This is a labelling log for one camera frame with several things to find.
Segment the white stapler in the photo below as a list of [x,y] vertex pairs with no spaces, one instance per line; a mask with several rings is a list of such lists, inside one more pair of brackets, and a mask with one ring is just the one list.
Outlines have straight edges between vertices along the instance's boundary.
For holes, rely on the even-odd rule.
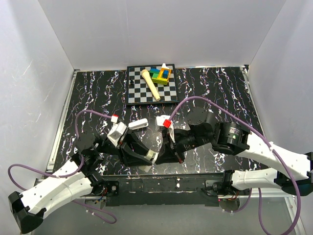
[[136,121],[132,121],[128,124],[128,128],[130,130],[137,130],[137,129],[141,129],[141,128],[146,128],[148,127],[148,120],[146,118],[143,119],[139,119]]

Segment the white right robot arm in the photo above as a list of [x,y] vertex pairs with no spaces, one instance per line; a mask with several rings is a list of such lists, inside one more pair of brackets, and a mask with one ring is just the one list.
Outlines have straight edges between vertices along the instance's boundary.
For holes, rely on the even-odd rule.
[[313,191],[313,155],[297,154],[275,144],[268,147],[249,128],[234,122],[217,121],[214,114],[196,107],[186,117],[188,130],[175,129],[169,116],[156,117],[162,132],[162,146],[155,163],[183,163],[184,153],[211,144],[216,152],[255,160],[267,169],[254,171],[227,170],[222,181],[206,187],[216,193],[231,195],[248,188],[278,188],[295,195],[291,173],[301,196]]

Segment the red white staple box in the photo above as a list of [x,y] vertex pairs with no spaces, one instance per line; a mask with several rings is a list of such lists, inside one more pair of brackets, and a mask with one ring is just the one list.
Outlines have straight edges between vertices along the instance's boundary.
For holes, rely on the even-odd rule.
[[157,158],[158,152],[149,150],[145,156],[145,159],[149,160],[151,162],[151,165],[139,166],[138,168],[142,171],[148,172],[151,169],[152,165],[156,162]]

